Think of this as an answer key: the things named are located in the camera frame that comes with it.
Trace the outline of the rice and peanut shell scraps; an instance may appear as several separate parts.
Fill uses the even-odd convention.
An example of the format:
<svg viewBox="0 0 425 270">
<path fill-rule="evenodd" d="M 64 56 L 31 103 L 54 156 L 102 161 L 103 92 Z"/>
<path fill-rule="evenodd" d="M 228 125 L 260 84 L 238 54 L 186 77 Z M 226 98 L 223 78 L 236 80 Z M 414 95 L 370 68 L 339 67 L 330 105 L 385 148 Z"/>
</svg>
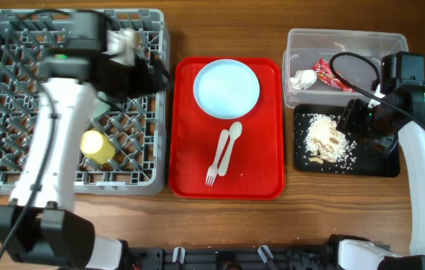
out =
<svg viewBox="0 0 425 270">
<path fill-rule="evenodd" d="M 353 153 L 357 143 L 336 129 L 339 117 L 325 114 L 307 116 L 311 118 L 306 130 L 306 158 L 311 162 L 335 164 L 349 170 L 357 160 Z"/>
</svg>

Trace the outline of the yellow plastic cup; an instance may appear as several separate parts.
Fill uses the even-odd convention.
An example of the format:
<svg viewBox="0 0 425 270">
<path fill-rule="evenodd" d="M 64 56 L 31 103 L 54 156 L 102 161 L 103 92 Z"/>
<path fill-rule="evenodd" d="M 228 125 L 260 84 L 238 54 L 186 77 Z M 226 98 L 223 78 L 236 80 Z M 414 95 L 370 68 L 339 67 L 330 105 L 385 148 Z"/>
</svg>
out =
<svg viewBox="0 0 425 270">
<path fill-rule="evenodd" d="M 81 136 L 80 150 L 86 158 L 99 165 L 113 159 L 116 153 L 109 138 L 96 130 L 88 130 Z"/>
</svg>

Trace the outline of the red snack wrapper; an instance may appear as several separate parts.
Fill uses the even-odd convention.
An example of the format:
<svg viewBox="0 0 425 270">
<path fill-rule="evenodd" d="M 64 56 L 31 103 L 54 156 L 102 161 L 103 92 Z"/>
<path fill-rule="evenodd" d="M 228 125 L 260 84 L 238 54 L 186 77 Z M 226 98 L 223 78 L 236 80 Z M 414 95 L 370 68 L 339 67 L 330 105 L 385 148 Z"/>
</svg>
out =
<svg viewBox="0 0 425 270">
<path fill-rule="evenodd" d="M 327 85 L 340 89 L 343 92 L 354 92 L 354 90 L 341 82 L 332 72 L 328 61 L 320 58 L 312 67 L 313 71 L 316 72 L 317 78 Z"/>
</svg>

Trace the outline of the white paper napkin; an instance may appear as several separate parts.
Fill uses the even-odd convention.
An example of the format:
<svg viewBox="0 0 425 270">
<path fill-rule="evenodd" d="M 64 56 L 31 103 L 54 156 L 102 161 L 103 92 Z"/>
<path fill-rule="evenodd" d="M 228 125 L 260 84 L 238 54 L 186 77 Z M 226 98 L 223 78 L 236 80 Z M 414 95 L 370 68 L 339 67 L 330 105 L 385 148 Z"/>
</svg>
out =
<svg viewBox="0 0 425 270">
<path fill-rule="evenodd" d="M 298 70 L 290 78 L 290 85 L 293 89 L 307 89 L 315 84 L 318 76 L 314 70 Z"/>
</svg>

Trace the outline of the white plastic spoon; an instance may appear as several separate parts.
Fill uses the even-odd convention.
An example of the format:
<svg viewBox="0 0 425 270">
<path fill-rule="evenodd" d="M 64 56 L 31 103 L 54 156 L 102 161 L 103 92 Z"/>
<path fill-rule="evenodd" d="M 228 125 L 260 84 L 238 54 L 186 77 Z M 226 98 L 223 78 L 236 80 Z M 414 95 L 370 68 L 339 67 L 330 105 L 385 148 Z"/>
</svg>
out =
<svg viewBox="0 0 425 270">
<path fill-rule="evenodd" d="M 243 131 L 243 126 L 239 121 L 234 122 L 229 130 L 229 143 L 226 148 L 226 152 L 222 158 L 222 162 L 219 165 L 219 175 L 225 176 L 228 171 L 228 166 L 231 160 L 232 151 L 234 149 L 234 143 L 241 136 Z"/>
</svg>

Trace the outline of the white plastic fork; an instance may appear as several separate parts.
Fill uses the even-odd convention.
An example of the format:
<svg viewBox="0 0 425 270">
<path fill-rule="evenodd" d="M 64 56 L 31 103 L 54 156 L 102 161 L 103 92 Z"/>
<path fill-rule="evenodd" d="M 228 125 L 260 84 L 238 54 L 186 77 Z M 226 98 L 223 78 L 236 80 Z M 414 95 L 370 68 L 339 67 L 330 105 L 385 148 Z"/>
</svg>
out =
<svg viewBox="0 0 425 270">
<path fill-rule="evenodd" d="M 218 168 L 219 159 L 222 155 L 225 144 L 228 141 L 228 137 L 229 137 L 229 131 L 222 130 L 219 136 L 218 145 L 216 147 L 214 160 L 212 164 L 209 166 L 206 173 L 206 185 L 208 186 L 212 186 L 214 184 L 214 181 L 216 180 L 216 176 L 218 175 L 218 170 L 219 170 Z"/>
</svg>

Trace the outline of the green saucer plate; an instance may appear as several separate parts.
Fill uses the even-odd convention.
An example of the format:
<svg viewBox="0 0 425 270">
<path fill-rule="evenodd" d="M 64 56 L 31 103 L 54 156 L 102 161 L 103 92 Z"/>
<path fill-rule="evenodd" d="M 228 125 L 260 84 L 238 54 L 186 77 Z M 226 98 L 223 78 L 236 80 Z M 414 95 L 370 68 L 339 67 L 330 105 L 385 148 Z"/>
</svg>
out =
<svg viewBox="0 0 425 270">
<path fill-rule="evenodd" d="M 95 99 L 94 108 L 90 114 L 90 118 L 94 119 L 99 116 L 102 116 L 110 109 L 110 105 L 108 103 L 103 102 L 102 100 Z"/>
</svg>

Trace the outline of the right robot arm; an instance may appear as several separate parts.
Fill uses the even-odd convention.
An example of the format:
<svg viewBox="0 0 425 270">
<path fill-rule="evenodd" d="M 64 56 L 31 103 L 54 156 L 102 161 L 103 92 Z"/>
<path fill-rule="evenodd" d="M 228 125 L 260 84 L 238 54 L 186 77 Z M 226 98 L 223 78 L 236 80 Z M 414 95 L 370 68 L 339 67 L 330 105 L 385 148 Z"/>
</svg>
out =
<svg viewBox="0 0 425 270">
<path fill-rule="evenodd" d="M 401 146 L 411 195 L 410 254 L 398 256 L 368 240 L 340 236 L 333 258 L 338 269 L 425 269 L 424 58 L 400 51 L 386 55 L 373 70 L 370 91 L 350 86 L 371 101 L 350 100 L 336 129 L 368 144 L 393 136 Z"/>
</svg>

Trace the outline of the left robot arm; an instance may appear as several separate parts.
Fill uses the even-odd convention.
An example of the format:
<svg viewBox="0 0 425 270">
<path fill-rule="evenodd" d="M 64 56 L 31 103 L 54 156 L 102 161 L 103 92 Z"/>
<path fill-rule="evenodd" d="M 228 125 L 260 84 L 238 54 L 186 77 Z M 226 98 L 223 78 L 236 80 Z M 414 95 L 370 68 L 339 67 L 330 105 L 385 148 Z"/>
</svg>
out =
<svg viewBox="0 0 425 270">
<path fill-rule="evenodd" d="M 38 118 L 26 166 L 7 205 L 0 205 L 0 254 L 18 263 L 61 269 L 137 269 L 128 243 L 98 235 L 74 213 L 80 140 L 100 94 L 106 103 L 168 89 L 169 70 L 136 52 L 132 30 L 112 31 L 96 10 L 68 14 L 72 36 L 32 74 Z"/>
</svg>

